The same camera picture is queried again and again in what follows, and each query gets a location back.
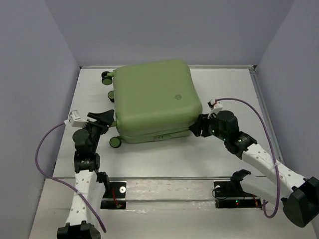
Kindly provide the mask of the green hard-shell suitcase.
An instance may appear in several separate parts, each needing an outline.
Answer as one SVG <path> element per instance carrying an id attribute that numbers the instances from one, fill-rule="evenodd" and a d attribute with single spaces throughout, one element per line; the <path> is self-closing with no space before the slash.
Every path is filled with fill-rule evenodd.
<path id="1" fill-rule="evenodd" d="M 202 113 L 190 68 L 180 59 L 119 67 L 101 74 L 113 85 L 108 98 L 114 103 L 118 136 L 109 144 L 129 144 L 187 137 Z"/>

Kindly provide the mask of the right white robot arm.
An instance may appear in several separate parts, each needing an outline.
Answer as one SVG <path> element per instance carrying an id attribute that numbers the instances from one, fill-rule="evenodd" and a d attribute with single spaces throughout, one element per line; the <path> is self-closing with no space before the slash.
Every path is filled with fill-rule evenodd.
<path id="1" fill-rule="evenodd" d="M 214 136 L 226 149 L 261 172 L 274 186 L 259 186 L 256 195 L 275 205 L 282 205 L 286 217 L 296 226 L 305 227 L 319 214 L 319 180 L 306 178 L 275 160 L 249 134 L 242 132 L 231 111 L 212 116 L 200 114 L 190 127 L 196 136 Z"/>

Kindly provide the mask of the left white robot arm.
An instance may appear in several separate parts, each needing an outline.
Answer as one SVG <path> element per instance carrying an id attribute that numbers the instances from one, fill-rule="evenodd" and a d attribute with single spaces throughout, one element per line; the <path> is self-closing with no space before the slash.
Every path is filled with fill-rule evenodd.
<path id="1" fill-rule="evenodd" d="M 65 226 L 58 228 L 59 239 L 99 239 L 106 232 L 100 217 L 104 196 L 110 192 L 110 181 L 106 172 L 101 172 L 100 155 L 96 152 L 101 135 L 114 122 L 114 110 L 103 113 L 88 113 L 83 120 L 77 111 L 71 111 L 69 122 L 77 127 L 72 135 L 75 146 L 75 184 L 71 208 Z"/>

